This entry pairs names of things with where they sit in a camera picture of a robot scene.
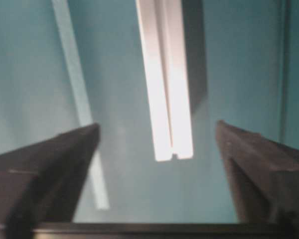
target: teal wall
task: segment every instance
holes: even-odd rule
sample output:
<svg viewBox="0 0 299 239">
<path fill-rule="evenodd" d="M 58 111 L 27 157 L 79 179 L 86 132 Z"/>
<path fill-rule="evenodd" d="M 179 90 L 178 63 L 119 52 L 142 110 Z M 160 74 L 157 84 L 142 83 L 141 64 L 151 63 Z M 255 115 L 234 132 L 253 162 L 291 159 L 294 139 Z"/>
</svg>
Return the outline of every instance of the teal wall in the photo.
<svg viewBox="0 0 299 239">
<path fill-rule="evenodd" d="M 78 127 L 49 0 L 0 0 L 0 153 Z"/>
<path fill-rule="evenodd" d="M 215 123 L 278 140 L 283 121 L 286 143 L 299 147 L 299 0 L 286 41 L 287 80 L 280 75 L 280 0 L 183 1 L 195 156 L 160 163 L 134 0 L 68 2 L 93 120 L 102 129 L 110 203 L 98 210 L 87 181 L 75 221 L 236 222 Z M 78 126 L 51 1 L 0 0 L 0 153 Z"/>
<path fill-rule="evenodd" d="M 284 143 L 299 149 L 299 0 L 290 1 L 287 14 Z"/>
</svg>

